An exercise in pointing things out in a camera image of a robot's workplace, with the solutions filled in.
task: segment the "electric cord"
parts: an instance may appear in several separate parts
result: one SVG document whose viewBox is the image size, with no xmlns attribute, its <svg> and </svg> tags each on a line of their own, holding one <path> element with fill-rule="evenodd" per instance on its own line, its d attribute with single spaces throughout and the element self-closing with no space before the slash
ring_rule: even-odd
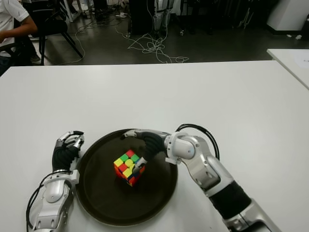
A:
<svg viewBox="0 0 309 232">
<path fill-rule="evenodd" d="M 34 201 L 36 200 L 41 188 L 44 186 L 43 185 L 43 182 L 48 178 L 50 177 L 51 175 L 54 175 L 54 174 L 67 174 L 67 173 L 70 173 L 70 171 L 60 171 L 60 172 L 53 172 L 53 173 L 50 173 L 48 175 L 46 175 L 43 180 L 40 182 L 39 186 L 35 189 L 35 191 L 33 192 L 33 194 L 31 195 L 29 201 L 28 201 L 28 205 L 27 205 L 27 208 L 26 208 L 26 229 L 27 229 L 27 232 L 29 232 L 29 227 L 33 230 L 33 225 L 31 224 L 30 222 L 30 210 L 31 210 L 31 207 L 34 203 Z"/>
<path fill-rule="evenodd" d="M 150 11 L 149 11 L 149 8 L 148 8 L 148 1 L 146 1 L 146 5 L 147 5 L 147 11 L 150 15 L 150 17 L 152 18 L 152 29 L 151 29 L 151 32 L 153 31 L 154 29 L 154 18 L 153 16 L 151 15 Z M 124 37 L 125 39 L 127 40 L 130 40 L 132 41 L 133 43 L 127 48 L 128 50 L 129 49 L 136 49 L 136 50 L 140 50 L 142 51 L 142 53 L 144 54 L 152 54 L 154 53 L 155 56 L 156 56 L 156 59 L 160 62 L 160 63 L 168 63 L 167 61 L 162 61 L 161 59 L 159 59 L 159 56 L 164 56 L 165 58 L 167 58 L 169 60 L 170 63 L 173 63 L 173 59 L 175 60 L 176 63 L 184 63 L 186 61 L 189 60 L 188 57 L 183 57 L 183 56 L 178 56 L 178 57 L 171 57 L 167 54 L 165 54 L 163 52 L 163 50 L 165 49 L 165 46 L 163 45 L 163 42 L 166 40 L 167 36 L 168 36 L 168 17 L 166 17 L 166 35 L 164 37 L 164 39 L 162 38 L 159 38 L 159 39 L 154 39 L 151 34 L 149 33 L 146 33 L 144 35 L 142 35 L 141 37 L 139 37 L 137 40 L 133 40 L 131 38 L 127 38 L 123 33 L 119 32 L 117 30 L 117 28 L 115 28 L 116 32 L 118 34 L 121 34 L 122 37 Z M 142 39 L 147 39 L 148 42 L 147 42 L 147 45 L 146 47 L 143 46 L 139 41 L 142 40 Z"/>
<path fill-rule="evenodd" d="M 106 15 L 112 15 L 110 13 L 107 13 L 107 12 L 102 12 L 102 14 L 106 14 Z M 76 62 L 79 62 L 81 61 L 82 59 L 84 59 L 85 55 L 86 55 L 86 52 L 82 46 L 82 43 L 80 41 L 80 39 L 78 39 L 77 37 L 77 34 L 80 33 L 87 33 L 87 30 L 88 29 L 93 29 L 93 28 L 97 28 L 97 27 L 100 27 L 100 26 L 108 26 L 108 27 L 111 27 L 111 26 L 117 26 L 119 25 L 120 23 L 122 23 L 123 21 L 126 21 L 126 20 L 121 20 L 120 22 L 116 23 L 116 24 L 112 24 L 112 25 L 108 25 L 108 23 L 111 23 L 112 21 L 116 20 L 115 18 L 113 19 L 110 19 L 110 20 L 104 20 L 104 21 L 100 21 L 100 22 L 96 22 L 95 20 L 92 20 L 90 23 L 84 25 L 84 26 L 81 26 L 78 28 L 77 32 L 75 32 L 75 38 L 76 40 L 79 42 L 80 46 L 81 46 L 81 49 L 82 51 L 84 52 L 83 56 L 78 59 L 78 60 L 75 60 L 75 61 L 69 61 L 69 62 L 65 62 L 65 63 L 61 63 L 61 64 L 57 64 L 58 65 L 64 65 L 64 64 L 71 64 L 71 63 L 76 63 Z"/>
<path fill-rule="evenodd" d="M 181 131 L 185 128 L 194 128 L 194 129 L 197 129 L 199 130 L 200 132 L 204 133 L 211 141 L 212 145 L 213 145 L 213 148 L 214 148 L 214 153 L 215 153 L 215 156 L 218 160 L 220 160 L 220 153 L 219 153 L 219 147 L 218 147 L 218 144 L 216 142 L 216 140 L 214 139 L 213 135 L 207 130 L 205 129 L 204 127 L 201 127 L 201 126 L 198 126 L 198 125 L 195 125 L 195 124 L 181 124 L 177 129 L 176 131 Z"/>
</svg>

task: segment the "black tray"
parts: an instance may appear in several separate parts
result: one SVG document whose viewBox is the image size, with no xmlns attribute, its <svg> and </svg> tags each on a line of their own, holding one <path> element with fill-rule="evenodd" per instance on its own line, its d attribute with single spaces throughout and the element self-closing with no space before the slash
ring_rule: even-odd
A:
<svg viewBox="0 0 309 232">
<path fill-rule="evenodd" d="M 135 138 L 120 140 L 118 130 L 96 141 L 85 153 L 76 186 L 84 209 L 110 225 L 136 225 L 154 217 L 169 202 L 177 183 L 177 166 L 165 162 L 161 152 L 146 165 L 134 187 L 116 177 L 113 162 L 132 149 L 142 156 L 145 143 Z"/>
</svg>

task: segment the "green square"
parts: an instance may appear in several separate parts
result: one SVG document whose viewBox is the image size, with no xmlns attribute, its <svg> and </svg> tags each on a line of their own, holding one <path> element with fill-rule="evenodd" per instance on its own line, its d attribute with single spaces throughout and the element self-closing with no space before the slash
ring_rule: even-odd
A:
<svg viewBox="0 0 309 232">
<path fill-rule="evenodd" d="M 122 155 L 122 156 L 120 157 L 120 159 L 121 159 L 123 162 L 125 162 L 128 158 L 129 158 L 129 156 L 127 156 L 126 154 L 124 154 L 124 155 Z"/>
<path fill-rule="evenodd" d="M 131 160 L 133 160 L 133 162 L 136 162 L 136 161 L 138 161 L 140 158 L 136 155 L 136 154 L 134 154 L 132 157 L 131 157 Z"/>
</svg>

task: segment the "robot finger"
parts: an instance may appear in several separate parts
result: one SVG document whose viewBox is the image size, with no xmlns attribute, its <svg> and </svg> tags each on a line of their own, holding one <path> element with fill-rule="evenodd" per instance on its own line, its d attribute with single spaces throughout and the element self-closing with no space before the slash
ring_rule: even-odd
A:
<svg viewBox="0 0 309 232">
<path fill-rule="evenodd" d="M 84 132 L 78 130 L 71 130 L 61 135 L 57 141 L 55 147 L 59 146 L 68 146 L 71 144 L 75 144 L 77 140 L 79 140 L 79 144 L 84 140 L 83 136 Z"/>
</svg>

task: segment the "gray floor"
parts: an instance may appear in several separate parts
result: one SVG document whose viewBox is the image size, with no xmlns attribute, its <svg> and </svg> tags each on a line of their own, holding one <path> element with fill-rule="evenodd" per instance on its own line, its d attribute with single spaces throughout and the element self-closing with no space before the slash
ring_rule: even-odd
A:
<svg viewBox="0 0 309 232">
<path fill-rule="evenodd" d="M 92 20 L 81 16 L 76 22 L 69 24 L 71 37 L 76 41 L 78 49 L 83 54 L 75 32 L 79 27 Z M 127 21 L 114 19 L 108 26 L 99 26 L 87 29 L 86 33 L 77 36 L 85 50 L 84 59 L 68 65 L 102 65 L 102 64 L 148 64 L 159 63 L 155 54 L 143 54 L 140 50 L 127 49 L 133 42 L 122 37 L 115 30 L 125 33 Z M 263 29 L 225 29 L 215 30 L 209 36 L 202 29 L 197 29 L 195 35 L 189 33 L 179 35 L 179 27 L 171 22 L 169 36 L 164 41 L 164 53 L 170 57 L 188 57 L 188 62 L 218 62 L 243 60 L 268 60 L 271 57 L 266 53 L 268 48 L 308 49 L 309 42 L 298 41 L 287 36 L 275 36 Z M 70 47 L 61 35 L 49 36 L 46 41 L 45 65 L 58 65 L 65 62 L 79 60 L 79 56 Z M 160 56 L 163 61 L 169 60 Z"/>
</svg>

